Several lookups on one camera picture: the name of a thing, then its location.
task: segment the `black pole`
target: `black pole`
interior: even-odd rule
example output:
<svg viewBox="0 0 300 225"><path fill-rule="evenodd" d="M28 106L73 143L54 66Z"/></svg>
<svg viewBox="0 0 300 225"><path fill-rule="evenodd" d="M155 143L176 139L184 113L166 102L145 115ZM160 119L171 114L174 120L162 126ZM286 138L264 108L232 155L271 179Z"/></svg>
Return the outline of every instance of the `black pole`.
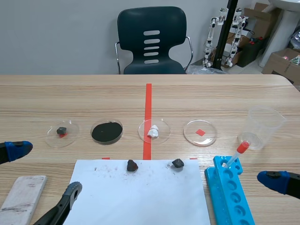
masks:
<svg viewBox="0 0 300 225"><path fill-rule="evenodd" d="M224 54L224 49L225 45L227 42L228 34L231 28L231 24L233 22L233 16L235 13L236 6L238 4L238 0L229 0L228 1L228 13L227 13L227 18L222 26L221 33L220 33L220 38L217 43L217 49L216 49L216 56L214 59L214 62L212 64L212 67L215 69L221 69L221 62L222 62L222 57Z"/></svg>

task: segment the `white pedestal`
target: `white pedestal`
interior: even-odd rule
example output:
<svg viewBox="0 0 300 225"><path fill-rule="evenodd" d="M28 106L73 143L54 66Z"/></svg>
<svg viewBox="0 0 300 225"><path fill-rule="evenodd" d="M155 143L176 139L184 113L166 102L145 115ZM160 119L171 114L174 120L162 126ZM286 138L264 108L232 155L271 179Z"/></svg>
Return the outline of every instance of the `white pedestal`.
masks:
<svg viewBox="0 0 300 225"><path fill-rule="evenodd" d="M264 67L273 52L277 52L286 48L290 41L291 35L294 33L298 21L300 19L299 12L292 12L285 10L282 16L282 20L278 25L271 41L265 50L261 61L259 62L260 67Z"/></svg>

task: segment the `wooden table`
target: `wooden table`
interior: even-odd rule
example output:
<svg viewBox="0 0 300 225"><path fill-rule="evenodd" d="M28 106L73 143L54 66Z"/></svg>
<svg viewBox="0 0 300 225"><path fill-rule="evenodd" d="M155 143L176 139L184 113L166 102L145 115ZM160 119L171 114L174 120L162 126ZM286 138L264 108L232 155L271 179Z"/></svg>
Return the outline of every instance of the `wooden table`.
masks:
<svg viewBox="0 0 300 225"><path fill-rule="evenodd" d="M288 121L260 151L248 150L241 158L240 176L256 224L298 225L300 200L278 194L260 184L264 170L300 173L300 93L278 75L0 75L0 142L30 141L31 153L0 165L0 204L15 179L46 175L48 181L32 223L61 198L77 159L142 159L143 142L137 129L144 119L145 86L152 83L152 117L164 118L172 134L152 145L152 159L199 158L211 224L215 224L204 169L215 155L231 155L237 135L253 105L278 110ZM100 119L118 119L123 137L115 144L93 142L91 126ZM51 125L72 120L80 137L55 149L45 142ZM218 138L209 147L197 147L183 135L191 119L211 121Z"/></svg>

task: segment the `white cotton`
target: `white cotton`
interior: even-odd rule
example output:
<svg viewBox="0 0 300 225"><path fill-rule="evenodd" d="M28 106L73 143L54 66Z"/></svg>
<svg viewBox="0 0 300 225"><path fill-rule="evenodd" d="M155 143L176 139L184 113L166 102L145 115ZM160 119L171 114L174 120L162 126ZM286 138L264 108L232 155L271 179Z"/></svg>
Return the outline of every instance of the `white cotton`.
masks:
<svg viewBox="0 0 300 225"><path fill-rule="evenodd" d="M156 129L156 130L158 130L158 127L156 125L153 125L150 129Z"/></svg>
<svg viewBox="0 0 300 225"><path fill-rule="evenodd" d="M158 137L158 131L156 129L150 129L147 136L150 136L150 137Z"/></svg>

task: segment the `black chair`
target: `black chair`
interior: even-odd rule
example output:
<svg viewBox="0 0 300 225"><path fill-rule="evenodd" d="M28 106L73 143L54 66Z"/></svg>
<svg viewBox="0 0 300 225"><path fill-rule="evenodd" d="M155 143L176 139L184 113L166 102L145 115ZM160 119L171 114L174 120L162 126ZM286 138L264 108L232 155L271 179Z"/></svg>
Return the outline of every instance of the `black chair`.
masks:
<svg viewBox="0 0 300 225"><path fill-rule="evenodd" d="M115 44L133 53L133 61L124 74L185 74L193 59L193 48L187 33L187 18L178 7L145 7L122 11L118 16L119 42ZM191 60L183 68L169 57L169 50L188 39Z"/></svg>

